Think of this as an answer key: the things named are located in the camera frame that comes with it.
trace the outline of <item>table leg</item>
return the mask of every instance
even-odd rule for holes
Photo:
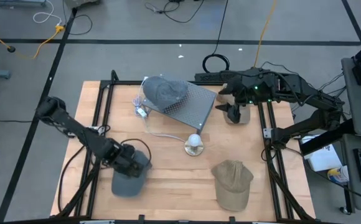
[[[351,213],[355,213],[355,207],[352,205],[352,196],[349,191],[344,189],[345,195],[345,207],[340,207],[340,211],[346,215],[350,215]]]

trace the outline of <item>black cable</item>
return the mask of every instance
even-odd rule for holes
[[[18,120],[0,120],[0,122],[4,123],[31,123],[32,121],[18,121]]]
[[[340,90],[342,90],[342,92],[343,92],[345,90],[345,87],[339,88],[338,90],[331,91],[331,92],[329,92],[327,94],[330,95],[331,93],[335,93],[335,92],[340,91]]]
[[[219,40],[220,40],[220,34],[222,33],[222,26],[223,26],[223,22],[225,20],[225,14],[226,14],[226,9],[228,7],[228,0],[226,0],[226,5],[225,5],[225,9],[223,10],[223,16],[222,16],[222,22],[220,23],[220,28],[219,28],[219,35],[218,35],[218,39],[217,39],[217,44],[215,45],[215,50],[212,52],[212,54],[206,56],[203,60],[203,63],[202,63],[202,66],[203,66],[203,69],[206,73],[210,73],[208,70],[207,70],[207,67],[205,66],[205,64],[207,63],[207,60],[211,57],[217,57],[219,59],[222,59],[225,64],[226,64],[226,68],[225,70],[229,70],[229,67],[230,67],[230,62],[229,62],[229,59],[224,56],[224,55],[221,55],[221,54],[216,54],[216,51],[218,49],[218,44],[219,44]]]
[[[331,83],[334,83],[335,81],[337,81],[337,79],[339,79],[342,75],[344,74],[344,72],[341,72],[341,74],[337,75],[336,77],[334,77],[333,79],[331,79],[329,82],[323,84],[322,86],[320,86],[318,88],[318,90],[323,90],[325,87],[327,87],[328,85],[330,85]]]
[[[323,179],[325,179],[325,180],[327,180],[327,181],[329,181],[329,182],[331,182],[331,183],[333,183],[333,184],[335,184],[335,185],[338,185],[339,187],[342,187],[344,190],[347,190],[347,191],[349,191],[350,193],[353,193],[353,194],[355,194],[356,196],[361,197],[361,194],[360,194],[360,193],[357,193],[357,192],[355,192],[355,191],[353,191],[353,190],[350,190],[348,187],[345,187],[345,186],[343,186],[343,185],[341,185],[341,184],[335,183],[335,182],[329,180],[327,177],[324,177],[323,175],[320,175],[319,173],[317,173],[317,172],[315,172],[314,170],[312,170],[312,168],[309,167],[309,166],[305,163],[304,155],[303,155],[302,153],[300,153],[299,151],[297,151],[297,150],[295,150],[295,149],[288,148],[288,147],[287,147],[286,149],[289,150],[289,151],[292,151],[292,152],[294,152],[294,153],[296,153],[296,154],[299,154],[299,155],[302,157],[302,162],[304,163],[304,166],[307,167],[311,172],[319,175],[319,176],[322,177]]]
[[[263,152],[265,152],[265,150],[266,150],[266,149],[263,149],[263,150],[261,151],[261,159],[262,159],[263,161],[267,162],[268,160],[263,158]],[[276,157],[276,151],[274,152],[274,155],[269,159],[269,161],[273,160],[275,157]]]
[[[111,126],[110,125],[106,125],[106,130],[104,132],[107,133],[110,129],[111,129]],[[62,201],[62,186],[63,186],[63,177],[64,177],[64,173],[66,172],[67,170],[67,167],[68,165],[70,165],[70,163],[74,160],[74,158],[76,158],[77,155],[79,155],[79,153],[81,153],[82,149],[84,148],[85,146],[82,146],[68,161],[67,163],[64,165],[64,168],[63,168],[63,171],[62,171],[62,174],[60,175],[60,179],[59,179],[59,192],[57,194],[57,208],[59,209],[59,212],[62,212],[62,208],[61,208],[61,201]]]
[[[140,140],[140,139],[125,139],[125,140],[122,141],[120,144],[122,145],[124,142],[128,142],[128,141],[139,141],[139,142],[143,143],[144,146],[146,146],[146,149],[148,149],[148,151],[149,151],[149,161],[148,161],[148,163],[146,164],[146,166],[149,165],[149,163],[151,162],[151,151],[150,151],[149,146],[148,146],[144,141],[142,141],[142,140]]]
[[[179,2],[173,2],[173,3],[177,3],[176,8],[167,10],[166,12],[173,12],[173,11],[175,11],[176,9],[179,8],[179,6],[180,6]],[[164,13],[164,10],[160,10],[159,8],[157,8],[155,5],[151,4],[150,2],[144,3],[144,7],[146,7],[146,9],[150,9],[150,10],[152,10],[152,12],[155,12],[155,13],[158,13],[158,14]]]
[[[295,75],[299,75],[298,74],[298,72],[293,72],[293,71],[291,71],[291,70],[289,70],[288,68],[286,68],[284,65],[278,65],[278,64],[275,64],[275,63],[271,63],[271,62],[269,62],[269,61],[265,61],[265,62],[263,62],[263,64],[261,65],[261,68],[263,68],[266,64],[270,64],[270,65],[272,65],[272,66],[277,66],[277,67],[282,67],[282,68],[284,68],[287,72],[289,72],[289,73],[292,73],[292,74],[295,74]]]
[[[309,95],[303,102],[302,102],[302,105],[297,105],[296,107],[293,107],[292,109],[291,109],[291,112],[293,113],[296,109],[298,109],[300,106],[304,106],[305,104],[306,104],[306,102],[310,99],[310,98],[312,98],[313,96],[315,96],[315,95]]]
[[[64,0],[62,1],[62,6],[63,6],[63,14],[64,14],[64,20],[65,20],[65,23],[64,23],[64,24],[65,24],[65,26],[66,26],[66,25],[67,25],[67,16],[66,16],[66,12],[65,12],[65,9],[64,9]],[[91,25],[90,25],[89,29],[88,29],[87,31],[85,31],[85,32],[81,32],[81,33],[77,33],[77,34],[72,34],[72,33],[70,33],[70,35],[83,35],[83,34],[89,33],[89,32],[92,30],[93,22],[92,22],[91,18],[90,18],[88,15],[82,14],[82,15],[79,15],[79,16],[74,17],[74,19],[79,18],[79,17],[82,17],[82,16],[85,16],[85,17],[88,18],[89,21],[91,22]]]
[[[59,180],[59,192],[57,194],[57,208],[59,209],[59,212],[62,212],[62,186],[63,186],[63,177],[64,177],[64,173],[67,170],[68,165],[70,165],[71,161],[73,161],[74,158],[76,158],[77,155],[79,155],[79,153],[81,153],[82,149],[85,146],[82,146],[65,164],[62,174],[60,175],[60,180]]]
[[[82,17],[82,16],[85,16],[85,17],[88,18],[89,21],[91,22],[91,25],[90,25],[89,29],[88,29],[87,31],[85,31],[85,32],[81,32],[81,33],[77,33],[77,34],[70,33],[70,35],[83,35],[83,34],[89,33],[89,32],[92,30],[93,22],[92,22],[91,18],[90,18],[88,15],[86,15],[86,14],[79,15],[79,16],[74,17],[74,19],[79,18],[79,17]]]
[[[169,3],[172,3],[172,1],[167,2],[167,4],[164,6],[164,9],[163,9],[162,13],[163,13],[164,15],[166,15],[166,17],[168,17],[168,18],[169,18],[170,20],[172,20],[172,21],[179,22],[179,23],[188,23],[188,22],[190,22],[190,21],[193,19],[193,17],[194,17],[194,16],[197,14],[197,12],[200,10],[201,6],[202,6],[203,3],[204,3],[204,0],[201,0],[201,4],[200,4],[200,6],[197,8],[197,10],[194,12],[193,16],[192,16],[190,19],[186,20],[186,21],[178,21],[178,20],[172,18],[171,16],[168,16],[168,15],[167,15],[166,8],[167,8],[167,6],[168,6]]]
[[[205,64],[207,63],[207,60],[208,60],[209,58],[212,58],[212,57],[217,57],[217,58],[219,58],[219,59],[222,59],[222,60],[225,62],[225,64],[226,64],[225,70],[226,70],[226,71],[229,71],[230,62],[229,62],[229,59],[228,59],[226,56],[221,55],[221,54],[210,54],[210,55],[208,55],[208,56],[206,56],[206,57],[204,58],[203,63],[202,63],[202,65],[203,65],[203,70],[204,70],[206,73],[210,73],[210,71],[207,70],[207,67],[205,66]]]

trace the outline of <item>white paper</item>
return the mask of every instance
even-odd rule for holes
[[[317,136],[318,135],[305,136],[302,139],[302,142],[308,142]],[[306,157],[313,171],[329,170],[342,166],[341,161],[338,158],[338,155],[335,152],[334,146],[332,144],[312,152],[309,154],[309,156]]]

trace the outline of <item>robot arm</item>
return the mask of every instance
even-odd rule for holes
[[[38,118],[50,126],[61,127],[77,136],[78,140],[91,150],[96,160],[102,161],[115,171],[130,177],[139,177],[144,164],[133,159],[133,146],[116,142],[112,138],[99,135],[94,129],[86,128],[74,120],[65,109],[65,103],[55,97],[48,97],[36,109]]]
[[[273,146],[285,148],[290,138],[308,133],[315,129],[333,130],[340,124],[342,105],[338,97],[330,96],[310,86],[297,74],[285,74],[252,68],[242,73],[234,72],[238,76],[232,78],[227,86],[219,92],[221,95],[232,94],[235,104],[216,106],[226,111],[233,123],[240,121],[240,107],[247,104],[270,101],[287,101],[298,103],[300,106],[308,104],[317,110],[312,116],[288,128],[266,130]]]

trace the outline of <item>white ball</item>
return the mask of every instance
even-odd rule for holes
[[[201,138],[198,134],[191,134],[189,136],[189,144],[193,147],[199,146],[201,142]]]

